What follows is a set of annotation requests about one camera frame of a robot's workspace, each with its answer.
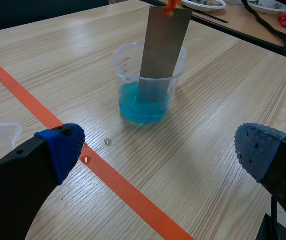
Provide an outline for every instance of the metal strip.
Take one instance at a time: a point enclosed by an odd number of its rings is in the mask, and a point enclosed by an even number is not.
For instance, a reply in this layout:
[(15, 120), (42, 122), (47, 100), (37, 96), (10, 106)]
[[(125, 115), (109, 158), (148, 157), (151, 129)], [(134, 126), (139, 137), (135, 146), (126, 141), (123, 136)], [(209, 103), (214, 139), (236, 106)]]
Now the metal strip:
[[(173, 76), (192, 12), (175, 8), (173, 15), (168, 16), (161, 7), (150, 7), (140, 77)], [(137, 102), (164, 102), (169, 84), (170, 80), (139, 80)]]

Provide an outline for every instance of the wooden table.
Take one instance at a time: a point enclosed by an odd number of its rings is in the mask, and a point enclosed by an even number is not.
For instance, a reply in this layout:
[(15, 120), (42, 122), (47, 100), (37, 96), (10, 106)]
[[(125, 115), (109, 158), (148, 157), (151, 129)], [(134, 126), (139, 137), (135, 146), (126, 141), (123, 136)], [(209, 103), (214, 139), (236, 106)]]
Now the wooden table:
[[(255, 239), (270, 198), (238, 163), (234, 133), (246, 122), (286, 132), (286, 58), (191, 21), (169, 113), (135, 124), (119, 113), (111, 56), (144, 40), (147, 16), (129, 1), (1, 30), (0, 66), (192, 237)], [(1, 84), (0, 121), (22, 125), (19, 143), (44, 129)], [(27, 239), (161, 237), (79, 162)]]
[[(168, 0), (158, 0), (167, 4)], [(259, 24), (255, 17), (250, 14), (242, 5), (226, 5), (225, 9), (220, 9), (215, 12), (207, 12), (214, 17), (225, 20), (228, 23), (222, 23), (210, 17), (201, 15), (197, 12), (193, 13), (195, 16), (206, 19), (214, 24), (221, 25), (223, 28), (231, 29), (242, 34), (257, 38), (268, 43), (283, 46), (282, 42), (274, 37), (268, 30), (266, 30), (261, 24)], [(286, 28), (282, 27), (278, 21), (278, 15), (269, 15), (258, 13), (258, 15), (268, 22), (276, 30), (286, 34)]]

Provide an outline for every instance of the orange tape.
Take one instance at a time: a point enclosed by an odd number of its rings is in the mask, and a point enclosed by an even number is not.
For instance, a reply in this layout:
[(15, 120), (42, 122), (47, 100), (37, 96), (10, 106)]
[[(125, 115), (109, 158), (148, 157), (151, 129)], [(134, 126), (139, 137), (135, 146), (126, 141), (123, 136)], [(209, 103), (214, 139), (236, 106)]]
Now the orange tape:
[[(4, 69), (2, 69), (2, 67), (0, 67), (0, 83), (4, 85), (4, 87), (7, 88), (7, 90), (46, 128), (52, 129), (63, 124)], [(193, 239), (86, 144), (84, 144), (80, 159), (82, 163), (84, 163), (161, 237), (166, 240)]]

